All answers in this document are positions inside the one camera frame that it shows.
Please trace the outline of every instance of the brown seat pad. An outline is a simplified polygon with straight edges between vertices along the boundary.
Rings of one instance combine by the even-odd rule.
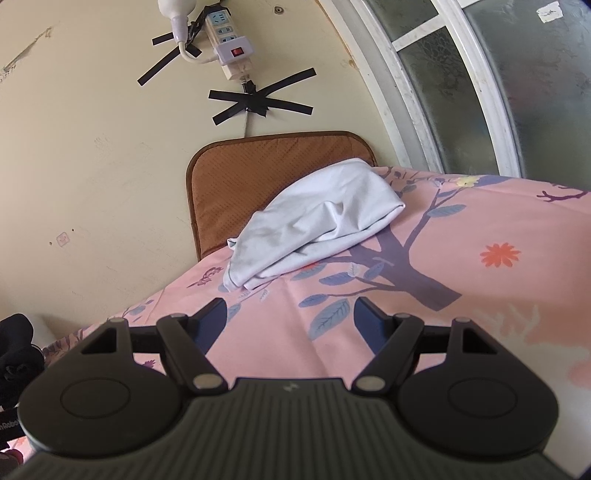
[[[252,214],[284,188],[353,157],[376,165],[369,145],[349,132],[267,135],[202,148],[187,169],[197,257],[206,257],[238,236]]]

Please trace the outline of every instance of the yellow flower print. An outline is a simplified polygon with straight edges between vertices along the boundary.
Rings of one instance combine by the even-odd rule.
[[[456,179],[458,187],[473,187],[480,177],[460,177]]]

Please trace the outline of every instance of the pink bedsheet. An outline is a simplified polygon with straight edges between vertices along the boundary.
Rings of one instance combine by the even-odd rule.
[[[376,237],[253,292],[223,288],[231,255],[224,248],[119,315],[131,326],[153,325],[221,297],[228,322],[207,357],[229,382],[347,384],[372,358],[353,324],[357,297],[432,325],[471,317],[554,390],[560,419],[546,452],[581,473],[591,462],[591,194],[506,177],[375,171],[407,205]],[[48,361],[92,330],[49,347]],[[155,356],[137,360],[161,369]],[[425,367],[441,359],[421,360]]]

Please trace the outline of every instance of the white cloth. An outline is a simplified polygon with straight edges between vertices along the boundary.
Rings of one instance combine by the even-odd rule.
[[[359,158],[304,177],[255,212],[238,238],[223,284],[248,290],[362,242],[388,226],[404,204]]]

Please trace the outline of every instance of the cream wall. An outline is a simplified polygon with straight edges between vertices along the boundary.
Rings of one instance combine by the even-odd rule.
[[[363,79],[313,0],[227,6],[255,46],[256,84],[318,73],[275,94],[314,106],[312,117],[252,115],[251,135],[350,130],[395,163]],[[217,63],[180,59],[139,87],[173,47],[151,46],[167,31],[156,0],[0,3],[0,314],[42,315],[62,335],[195,263],[185,170],[204,145],[242,135],[243,117],[214,126],[229,104],[207,99],[240,87]],[[70,242],[59,247],[62,232]]]

